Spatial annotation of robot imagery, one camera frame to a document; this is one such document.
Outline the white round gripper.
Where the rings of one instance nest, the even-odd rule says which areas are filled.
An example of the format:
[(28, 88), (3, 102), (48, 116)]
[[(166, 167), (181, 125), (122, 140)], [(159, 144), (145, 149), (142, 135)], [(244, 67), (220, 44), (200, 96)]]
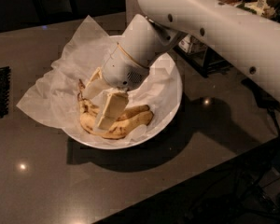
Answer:
[[(110, 87), (133, 91), (142, 85), (148, 75), (149, 68), (135, 62), (123, 47), (117, 44), (102, 69), (98, 67), (93, 72), (82, 95), (86, 99), (92, 99)], [(123, 113), (128, 103), (126, 92), (104, 91), (94, 129), (107, 131)]]

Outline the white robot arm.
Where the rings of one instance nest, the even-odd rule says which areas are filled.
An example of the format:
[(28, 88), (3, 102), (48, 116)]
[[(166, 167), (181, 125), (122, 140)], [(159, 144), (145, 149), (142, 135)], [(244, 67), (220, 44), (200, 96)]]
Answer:
[(192, 35), (280, 103), (280, 23), (218, 0), (137, 0), (134, 16), (83, 94), (141, 86), (163, 53)]

